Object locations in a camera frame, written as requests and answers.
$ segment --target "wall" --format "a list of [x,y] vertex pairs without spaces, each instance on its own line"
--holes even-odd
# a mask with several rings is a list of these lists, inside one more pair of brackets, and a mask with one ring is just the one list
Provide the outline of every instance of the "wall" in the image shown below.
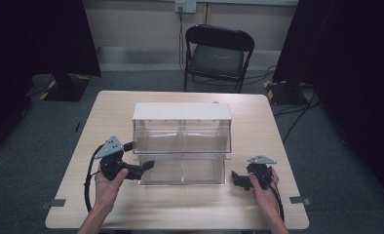
[[[183,14],[183,32],[189,26],[206,21],[246,31],[255,40],[255,50],[281,50],[295,11],[293,0],[258,1],[269,2],[268,5],[253,4],[256,1],[216,2],[219,1],[198,2],[196,14]],[[96,47],[178,48],[180,20],[174,12],[173,1],[85,0],[84,5]]]

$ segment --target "table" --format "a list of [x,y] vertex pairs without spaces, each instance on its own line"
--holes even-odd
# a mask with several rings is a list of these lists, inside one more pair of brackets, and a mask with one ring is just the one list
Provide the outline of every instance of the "table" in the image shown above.
[[[115,135],[122,143],[133,140],[133,113],[137,102],[229,103],[232,126],[231,159],[225,161],[223,185],[140,186],[124,181],[114,210],[103,223],[104,229],[128,230],[259,230],[267,229],[253,194],[234,186],[231,171],[244,175],[247,159],[259,154],[278,164],[278,184],[288,229],[305,229],[309,220],[301,203],[288,157],[280,138],[269,102],[262,95],[103,91],[96,98],[86,126],[58,189],[56,199],[63,207],[51,207],[46,219],[49,228],[77,229],[87,215],[83,190],[90,158],[97,147]],[[132,151],[123,160],[136,164]],[[93,172],[97,170],[95,161]],[[92,180],[91,201],[95,202]]]

